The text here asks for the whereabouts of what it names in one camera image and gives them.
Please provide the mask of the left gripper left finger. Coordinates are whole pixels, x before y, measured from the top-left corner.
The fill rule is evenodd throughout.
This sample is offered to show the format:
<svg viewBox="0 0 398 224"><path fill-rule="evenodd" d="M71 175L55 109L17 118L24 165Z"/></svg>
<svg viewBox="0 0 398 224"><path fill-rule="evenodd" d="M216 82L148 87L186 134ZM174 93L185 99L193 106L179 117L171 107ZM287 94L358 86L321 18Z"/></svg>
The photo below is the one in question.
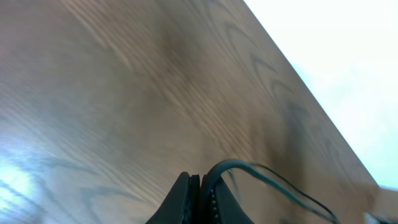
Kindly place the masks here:
<svg viewBox="0 0 398 224"><path fill-rule="evenodd" d="M146 224L197 223L200 176L182 172Z"/></svg>

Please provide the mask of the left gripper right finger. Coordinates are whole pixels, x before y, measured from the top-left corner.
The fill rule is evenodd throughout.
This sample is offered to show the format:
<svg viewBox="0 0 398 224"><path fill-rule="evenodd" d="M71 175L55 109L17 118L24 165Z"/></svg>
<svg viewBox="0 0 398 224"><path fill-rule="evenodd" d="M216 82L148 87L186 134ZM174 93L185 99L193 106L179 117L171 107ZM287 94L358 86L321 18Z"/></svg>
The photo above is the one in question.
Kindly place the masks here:
<svg viewBox="0 0 398 224"><path fill-rule="evenodd" d="M202 224L254 224L245 214L222 177L209 190L209 178L204 176L201 186L201 223Z"/></svg>

